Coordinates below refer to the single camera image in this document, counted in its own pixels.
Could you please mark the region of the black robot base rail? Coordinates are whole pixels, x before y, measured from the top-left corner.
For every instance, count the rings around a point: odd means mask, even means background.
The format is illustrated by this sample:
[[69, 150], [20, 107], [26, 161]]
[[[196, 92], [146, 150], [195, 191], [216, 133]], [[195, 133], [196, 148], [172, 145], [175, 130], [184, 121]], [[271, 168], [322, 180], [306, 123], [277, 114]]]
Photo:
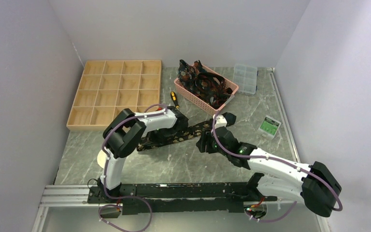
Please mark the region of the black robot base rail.
[[245, 182], [122, 184], [108, 198], [100, 185], [89, 188], [88, 204], [119, 203], [123, 215], [139, 213], [228, 211], [242, 213], [251, 203], [274, 202]]

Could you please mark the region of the pile of patterned ties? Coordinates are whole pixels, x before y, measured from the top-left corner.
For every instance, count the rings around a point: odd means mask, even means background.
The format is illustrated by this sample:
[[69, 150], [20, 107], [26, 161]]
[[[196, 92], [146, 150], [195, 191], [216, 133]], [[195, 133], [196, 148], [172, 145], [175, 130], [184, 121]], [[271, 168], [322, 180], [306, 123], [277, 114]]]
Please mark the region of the pile of patterned ties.
[[182, 87], [214, 109], [223, 105], [232, 94], [225, 78], [206, 71], [199, 60], [194, 65], [179, 60], [178, 78]]

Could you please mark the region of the clear plastic organizer box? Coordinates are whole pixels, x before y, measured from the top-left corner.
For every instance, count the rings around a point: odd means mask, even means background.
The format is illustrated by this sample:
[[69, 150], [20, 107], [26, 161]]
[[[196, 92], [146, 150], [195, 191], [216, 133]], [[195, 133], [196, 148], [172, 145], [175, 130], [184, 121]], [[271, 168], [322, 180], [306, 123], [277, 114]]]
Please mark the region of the clear plastic organizer box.
[[244, 64], [234, 65], [233, 82], [239, 86], [239, 92], [254, 95], [257, 91], [258, 68]]

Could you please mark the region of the upper black yellow screwdriver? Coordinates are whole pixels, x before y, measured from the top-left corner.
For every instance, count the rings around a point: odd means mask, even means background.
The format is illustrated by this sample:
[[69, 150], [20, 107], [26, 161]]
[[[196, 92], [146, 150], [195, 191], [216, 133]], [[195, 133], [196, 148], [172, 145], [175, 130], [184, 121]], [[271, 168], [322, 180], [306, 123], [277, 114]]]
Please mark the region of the upper black yellow screwdriver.
[[178, 98], [177, 98], [177, 95], [176, 95], [176, 93], [174, 91], [171, 91], [170, 92], [170, 98], [171, 98], [171, 100], [172, 100], [175, 108], [177, 110], [179, 110]]

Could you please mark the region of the black gold patterned tie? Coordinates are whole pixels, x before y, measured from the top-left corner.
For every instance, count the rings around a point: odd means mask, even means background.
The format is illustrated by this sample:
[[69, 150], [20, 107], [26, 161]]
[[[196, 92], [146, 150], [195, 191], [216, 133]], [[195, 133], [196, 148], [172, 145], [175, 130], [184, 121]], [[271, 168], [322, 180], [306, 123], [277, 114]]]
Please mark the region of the black gold patterned tie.
[[[188, 118], [185, 117], [185, 116], [181, 116], [180, 117], [180, 123], [188, 123]], [[150, 149], [154, 149], [154, 148], [159, 148], [159, 147], [163, 147], [163, 146], [167, 146], [167, 145], [172, 145], [172, 144], [184, 142], [186, 140], [190, 140], [190, 139], [199, 137], [199, 136], [201, 136], [201, 133], [202, 133], [203, 129], [212, 129], [212, 123], [213, 123], [213, 120], [210, 119], [210, 120], [206, 120], [206, 121], [197, 123], [193, 126], [188, 126], [185, 130], [176, 133], [173, 136], [172, 140], [169, 141], [166, 144], [152, 143], [150, 141], [150, 135], [151, 135], [151, 131], [150, 131], [138, 143], [138, 145], [136, 147], [136, 150], [139, 151], [139, 152], [140, 151], [146, 151], [146, 150], [150, 150]]]

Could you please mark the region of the white tape roll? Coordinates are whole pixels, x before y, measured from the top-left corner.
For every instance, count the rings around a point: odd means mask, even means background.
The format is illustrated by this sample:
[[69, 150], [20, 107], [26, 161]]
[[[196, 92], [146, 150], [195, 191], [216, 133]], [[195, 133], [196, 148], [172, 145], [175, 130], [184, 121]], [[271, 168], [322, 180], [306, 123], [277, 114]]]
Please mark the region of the white tape roll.
[[97, 164], [103, 169], [105, 167], [107, 158], [108, 158], [107, 154], [103, 150], [100, 150], [97, 155]]

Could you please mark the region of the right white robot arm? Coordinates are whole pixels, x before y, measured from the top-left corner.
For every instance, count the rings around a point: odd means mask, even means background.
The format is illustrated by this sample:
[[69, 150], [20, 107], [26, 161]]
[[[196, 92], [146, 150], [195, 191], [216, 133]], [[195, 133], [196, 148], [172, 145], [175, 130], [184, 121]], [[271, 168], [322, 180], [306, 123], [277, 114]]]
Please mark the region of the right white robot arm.
[[289, 199], [326, 218], [343, 210], [339, 199], [342, 187], [321, 162], [306, 164], [280, 158], [238, 141], [225, 127], [203, 130], [196, 146], [201, 153], [220, 153], [233, 165], [254, 171], [247, 187], [253, 201], [268, 196]]

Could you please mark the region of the wooden compartment tray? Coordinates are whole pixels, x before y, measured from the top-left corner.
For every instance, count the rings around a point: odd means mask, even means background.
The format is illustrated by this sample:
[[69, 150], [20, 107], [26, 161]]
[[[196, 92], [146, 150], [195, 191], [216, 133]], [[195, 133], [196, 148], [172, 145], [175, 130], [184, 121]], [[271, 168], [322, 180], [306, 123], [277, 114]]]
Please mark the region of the wooden compartment tray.
[[67, 121], [73, 131], [104, 130], [124, 109], [160, 102], [161, 60], [89, 60]]

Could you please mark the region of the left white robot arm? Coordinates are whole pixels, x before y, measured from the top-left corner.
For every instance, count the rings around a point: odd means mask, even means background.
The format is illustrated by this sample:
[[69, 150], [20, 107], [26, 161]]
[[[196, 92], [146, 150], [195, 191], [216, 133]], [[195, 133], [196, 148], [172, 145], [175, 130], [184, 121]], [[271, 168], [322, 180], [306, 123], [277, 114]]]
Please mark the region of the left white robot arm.
[[113, 203], [120, 196], [121, 176], [127, 156], [148, 133], [172, 135], [188, 127], [188, 118], [174, 106], [148, 113], [124, 109], [103, 132], [101, 149], [105, 154], [103, 174], [99, 177], [100, 196]]

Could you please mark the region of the pink plastic basket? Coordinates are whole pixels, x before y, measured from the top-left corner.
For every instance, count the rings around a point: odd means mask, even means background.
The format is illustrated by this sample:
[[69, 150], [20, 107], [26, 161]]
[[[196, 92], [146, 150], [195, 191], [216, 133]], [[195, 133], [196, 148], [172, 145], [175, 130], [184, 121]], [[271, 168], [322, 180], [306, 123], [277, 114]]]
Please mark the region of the pink plastic basket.
[[239, 89], [199, 60], [193, 65], [180, 60], [174, 85], [177, 93], [210, 115], [221, 112]]

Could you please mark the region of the green screw bit box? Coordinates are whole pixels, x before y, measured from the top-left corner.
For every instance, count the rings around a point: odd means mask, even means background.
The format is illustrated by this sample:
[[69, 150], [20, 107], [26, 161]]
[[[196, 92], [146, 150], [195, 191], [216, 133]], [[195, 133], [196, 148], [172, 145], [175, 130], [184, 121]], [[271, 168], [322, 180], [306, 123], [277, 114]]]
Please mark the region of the green screw bit box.
[[276, 136], [281, 125], [282, 123], [279, 120], [265, 115], [257, 131], [262, 137], [272, 140]]

